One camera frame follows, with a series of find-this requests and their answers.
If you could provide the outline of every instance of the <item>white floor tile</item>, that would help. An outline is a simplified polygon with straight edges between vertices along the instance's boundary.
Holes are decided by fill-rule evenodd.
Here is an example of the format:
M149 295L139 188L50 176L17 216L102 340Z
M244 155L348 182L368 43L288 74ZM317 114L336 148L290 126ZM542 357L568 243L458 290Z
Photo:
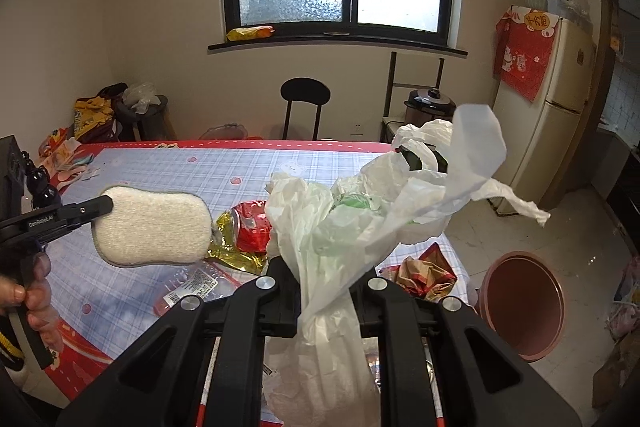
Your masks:
M564 330L556 349L532 367L591 425L593 373L613 347L605 318L630 258L596 192L567 194L544 228L522 216L498 217L485 201L469 203L446 233L476 287L510 251L533 253L553 270L564 294Z

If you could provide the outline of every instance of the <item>yellow coil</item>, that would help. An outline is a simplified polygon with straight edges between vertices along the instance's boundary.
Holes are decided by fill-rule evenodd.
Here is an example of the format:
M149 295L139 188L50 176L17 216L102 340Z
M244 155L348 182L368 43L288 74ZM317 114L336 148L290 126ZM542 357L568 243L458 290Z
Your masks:
M15 357L16 359L24 358L24 355L20 351L20 349L18 349L17 347L14 346L14 344L9 342L9 339L6 336L4 336L2 333L0 333L0 346L4 347L4 350L7 353L9 353L9 355L11 355L12 357Z

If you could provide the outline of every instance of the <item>silver bolt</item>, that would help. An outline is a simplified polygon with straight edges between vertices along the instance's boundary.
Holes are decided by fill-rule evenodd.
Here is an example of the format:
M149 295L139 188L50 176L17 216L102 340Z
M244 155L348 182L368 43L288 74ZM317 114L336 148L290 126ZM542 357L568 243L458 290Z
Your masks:
M276 285L276 280L273 277L265 275L263 277L258 277L258 279L255 280L255 285L261 290L270 290Z
M189 295L180 301L180 308L187 311L192 311L197 309L200 305L200 299L198 299L195 295Z
M457 312L462 308L462 301L457 297L445 297L442 300L442 307L450 312Z
M382 277L373 277L373 279L369 279L367 281L367 286L372 290L383 290L386 288L386 279L382 279Z

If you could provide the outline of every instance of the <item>hand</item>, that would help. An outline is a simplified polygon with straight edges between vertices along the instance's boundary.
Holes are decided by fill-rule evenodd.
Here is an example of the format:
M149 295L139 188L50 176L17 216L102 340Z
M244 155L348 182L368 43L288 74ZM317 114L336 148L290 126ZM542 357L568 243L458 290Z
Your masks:
M45 346L60 352L63 349L62 335L58 331L60 315L51 306L51 286L46 279L50 271L49 256L39 253L33 264L34 280L26 291L11 279L0 276L0 314L4 314L3 307L25 302L31 328L40 333Z

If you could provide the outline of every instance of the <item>white plastic bag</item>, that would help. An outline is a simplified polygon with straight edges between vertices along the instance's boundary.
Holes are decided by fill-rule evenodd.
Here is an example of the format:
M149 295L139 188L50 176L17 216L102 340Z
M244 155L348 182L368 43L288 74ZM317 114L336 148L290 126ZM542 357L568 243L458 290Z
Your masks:
M160 99L156 95L156 86L151 82L144 82L127 87L122 94L124 105L136 110L136 114L145 114L149 105L159 105Z
M435 145L448 162L437 172ZM348 288L400 243L440 235L469 200L503 196L543 224L535 204L491 179L504 161L500 126L488 106L462 105L454 123L401 127L392 143L414 152L420 171L388 152L329 189L283 172L272 174L266 213L268 252L280 254L300 282L293 339L269 339L263 381L267 404L288 427L370 427L380 423L380 395L367 365Z

